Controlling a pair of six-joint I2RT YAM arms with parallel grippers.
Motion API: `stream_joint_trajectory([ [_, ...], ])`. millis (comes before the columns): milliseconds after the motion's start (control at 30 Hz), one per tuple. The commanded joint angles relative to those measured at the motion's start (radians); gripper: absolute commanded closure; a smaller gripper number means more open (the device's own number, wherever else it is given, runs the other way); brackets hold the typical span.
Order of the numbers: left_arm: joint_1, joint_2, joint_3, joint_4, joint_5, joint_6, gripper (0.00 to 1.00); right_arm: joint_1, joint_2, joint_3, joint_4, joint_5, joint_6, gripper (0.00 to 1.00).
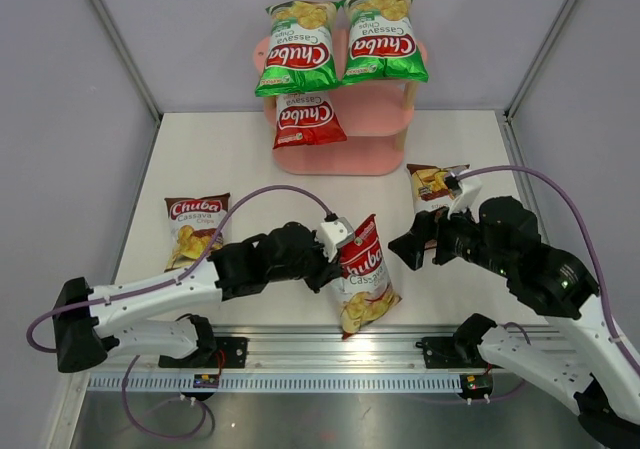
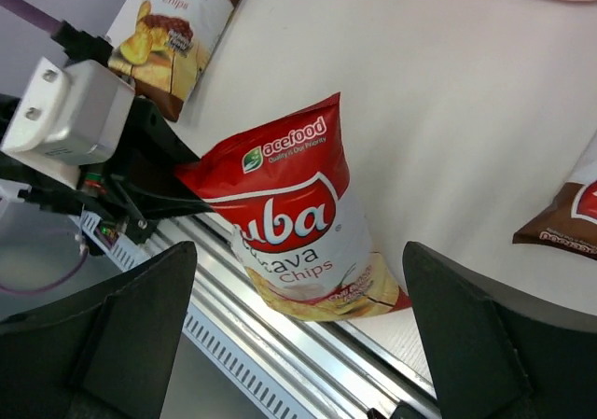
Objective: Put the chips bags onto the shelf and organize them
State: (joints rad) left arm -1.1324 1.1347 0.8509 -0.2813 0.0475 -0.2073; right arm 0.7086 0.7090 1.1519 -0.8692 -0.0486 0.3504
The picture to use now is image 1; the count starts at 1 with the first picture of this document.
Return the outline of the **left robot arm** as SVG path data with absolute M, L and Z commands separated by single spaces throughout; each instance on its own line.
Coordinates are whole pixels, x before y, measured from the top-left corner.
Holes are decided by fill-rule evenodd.
M 301 280 L 319 292 L 340 276 L 340 251 L 353 239 L 353 228 L 341 218 L 315 230 L 289 222 L 146 280 L 90 286 L 83 277 L 71 279 L 52 316 L 57 369 L 77 373 L 120 355 L 157 355 L 164 367 L 206 366 L 217 350 L 209 321 L 162 321 L 160 315 L 256 295 L 275 282 Z

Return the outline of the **green Chuba chips bag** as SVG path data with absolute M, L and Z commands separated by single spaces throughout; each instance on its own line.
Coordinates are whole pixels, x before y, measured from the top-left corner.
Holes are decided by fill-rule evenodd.
M 291 0 L 266 9 L 269 44 L 258 97 L 328 91 L 339 85 L 332 30 L 340 4 Z
M 429 78 L 410 19 L 413 0 L 343 0 L 349 21 L 342 83 Z

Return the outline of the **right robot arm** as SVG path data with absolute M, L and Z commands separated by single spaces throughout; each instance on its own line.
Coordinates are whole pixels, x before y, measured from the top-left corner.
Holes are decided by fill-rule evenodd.
M 607 448 L 638 447 L 639 375 L 605 332 L 604 291 L 577 257 L 542 242 L 533 212 L 512 197 L 486 200 L 477 217 L 449 208 L 421 211 L 388 248 L 416 271 L 429 243 L 436 265 L 460 258 L 503 277 L 509 293 L 556 327 L 583 361 L 562 363 L 474 313 L 452 337 L 460 362 L 518 375 L 561 402 Z

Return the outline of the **red Chuba chips bag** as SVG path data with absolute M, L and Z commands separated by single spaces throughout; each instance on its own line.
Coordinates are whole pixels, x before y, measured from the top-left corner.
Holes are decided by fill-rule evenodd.
M 327 92 L 276 97 L 274 149 L 344 142 L 344 132 Z
M 388 271 L 375 215 L 356 229 L 354 240 L 341 249 L 341 276 L 330 283 L 339 307 L 342 339 L 385 316 L 401 301 Z

